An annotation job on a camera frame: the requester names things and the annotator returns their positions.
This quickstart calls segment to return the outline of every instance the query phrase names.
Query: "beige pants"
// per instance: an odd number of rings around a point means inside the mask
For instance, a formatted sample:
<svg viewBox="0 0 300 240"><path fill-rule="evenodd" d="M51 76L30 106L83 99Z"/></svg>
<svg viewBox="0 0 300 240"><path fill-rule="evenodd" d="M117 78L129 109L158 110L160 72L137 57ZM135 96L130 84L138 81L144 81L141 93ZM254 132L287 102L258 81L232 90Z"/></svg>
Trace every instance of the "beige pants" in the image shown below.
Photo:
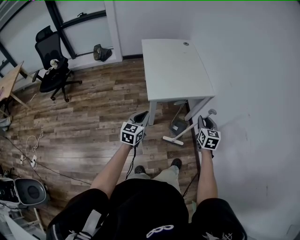
<svg viewBox="0 0 300 240"><path fill-rule="evenodd" d="M176 188L180 193L179 183L178 183L178 174L179 169L177 166L171 166L165 170L163 170L158 176L153 178L153 180L160 181L160 182L166 182L170 185L172 185L174 188ZM127 179L151 179L147 174L145 173L135 173L131 176L129 176Z"/></svg>

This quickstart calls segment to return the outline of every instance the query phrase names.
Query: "foot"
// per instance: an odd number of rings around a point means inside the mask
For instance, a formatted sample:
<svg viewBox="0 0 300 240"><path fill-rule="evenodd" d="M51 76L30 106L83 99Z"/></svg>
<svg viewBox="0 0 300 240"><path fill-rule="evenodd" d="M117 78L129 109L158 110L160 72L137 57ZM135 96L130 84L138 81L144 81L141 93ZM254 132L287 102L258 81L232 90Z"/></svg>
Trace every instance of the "foot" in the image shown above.
<svg viewBox="0 0 300 240"><path fill-rule="evenodd" d="M145 168L143 166L141 166L141 165L137 166L135 168L135 174L137 174L137 173L138 174L140 174L140 173L146 173Z"/></svg>
<svg viewBox="0 0 300 240"><path fill-rule="evenodd" d="M171 166L173 166L173 165L177 166L178 169L180 169L182 166L182 161L179 158L175 158L171 163Z"/></svg>

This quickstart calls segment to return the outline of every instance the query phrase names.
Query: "mop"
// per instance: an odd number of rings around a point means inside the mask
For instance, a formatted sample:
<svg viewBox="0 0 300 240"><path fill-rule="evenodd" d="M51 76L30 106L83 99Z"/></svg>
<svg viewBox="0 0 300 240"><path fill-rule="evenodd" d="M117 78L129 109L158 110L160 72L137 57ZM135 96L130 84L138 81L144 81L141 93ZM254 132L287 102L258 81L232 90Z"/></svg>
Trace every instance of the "mop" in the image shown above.
<svg viewBox="0 0 300 240"><path fill-rule="evenodd" d="M203 118L204 120L206 119L206 118L208 118L210 115L216 115L217 114L217 112L216 112L216 110L214 110L214 109L210 109L209 111L208 111L208 115L205 117L205 118ZM184 135L187 131L189 131L189 130L191 130L194 126L196 126L198 124L198 121L197 122L195 122L195 123L193 123L191 126L189 126L187 129L185 129L182 133L180 133L180 134L178 134L176 137L167 137L167 136L163 136L163 139L164 140L166 140L166 141L168 141L168 142L171 142L171 143L174 143L174 144L178 144L178 145L180 145L180 146L183 146L183 142L182 141L179 141L179 140L177 140L178 138L180 138L182 135Z"/></svg>

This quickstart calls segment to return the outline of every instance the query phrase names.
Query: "chair backrest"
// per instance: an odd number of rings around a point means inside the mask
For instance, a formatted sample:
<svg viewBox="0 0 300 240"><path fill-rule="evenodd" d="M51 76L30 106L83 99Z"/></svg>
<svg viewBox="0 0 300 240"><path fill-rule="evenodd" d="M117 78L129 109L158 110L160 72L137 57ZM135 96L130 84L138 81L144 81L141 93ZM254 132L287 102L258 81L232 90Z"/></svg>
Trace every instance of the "chair backrest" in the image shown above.
<svg viewBox="0 0 300 240"><path fill-rule="evenodd" d="M46 70L51 67L50 61L52 59L64 59L60 48L60 37L57 32L52 32L50 26L37 33L36 42L36 51L38 52Z"/></svg>

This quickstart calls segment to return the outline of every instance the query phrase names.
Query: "chair armrest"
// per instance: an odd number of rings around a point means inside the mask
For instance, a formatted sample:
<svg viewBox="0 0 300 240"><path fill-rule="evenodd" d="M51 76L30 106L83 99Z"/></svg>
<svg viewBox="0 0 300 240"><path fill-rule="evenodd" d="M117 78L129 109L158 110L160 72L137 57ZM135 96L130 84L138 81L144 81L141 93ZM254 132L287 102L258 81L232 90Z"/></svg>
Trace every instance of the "chair armrest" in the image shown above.
<svg viewBox="0 0 300 240"><path fill-rule="evenodd" d="M39 73L39 70L35 72L33 78L32 78L32 82L34 83L36 81L36 79L39 79L39 80L43 80L43 78L41 76L38 75Z"/></svg>

